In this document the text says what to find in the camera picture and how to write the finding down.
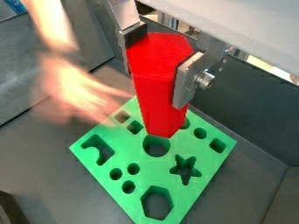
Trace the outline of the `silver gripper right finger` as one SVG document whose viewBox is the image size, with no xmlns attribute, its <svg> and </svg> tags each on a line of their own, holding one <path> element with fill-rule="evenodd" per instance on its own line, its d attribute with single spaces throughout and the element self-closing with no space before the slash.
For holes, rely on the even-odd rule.
<svg viewBox="0 0 299 224">
<path fill-rule="evenodd" d="M 196 46 L 200 49 L 176 68 L 172 106 L 181 109 L 195 95 L 196 88 L 208 89 L 215 76 L 208 69 L 221 60 L 228 44 L 208 33 L 199 32 Z"/>
</svg>

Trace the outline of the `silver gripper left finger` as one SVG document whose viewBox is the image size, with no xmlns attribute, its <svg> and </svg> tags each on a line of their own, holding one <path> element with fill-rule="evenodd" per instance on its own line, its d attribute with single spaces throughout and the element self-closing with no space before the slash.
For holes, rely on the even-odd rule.
<svg viewBox="0 0 299 224">
<path fill-rule="evenodd" d="M 145 36 L 146 24 L 140 20 L 134 0 L 104 0 L 104 5 L 116 27 L 125 72 L 129 73 L 126 49 Z"/>
</svg>

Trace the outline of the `blurred human hand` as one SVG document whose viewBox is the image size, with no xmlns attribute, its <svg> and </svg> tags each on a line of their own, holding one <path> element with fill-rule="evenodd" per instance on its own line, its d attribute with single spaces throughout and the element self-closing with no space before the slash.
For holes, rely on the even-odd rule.
<svg viewBox="0 0 299 224">
<path fill-rule="evenodd" d="M 44 48 L 36 52 L 40 71 L 36 86 L 48 96 L 32 113 L 48 122 L 64 124 L 70 118 L 104 123 L 120 107 L 117 97 L 130 94 L 104 85 L 78 63 L 80 46 L 61 0 L 21 0 Z"/>
</svg>

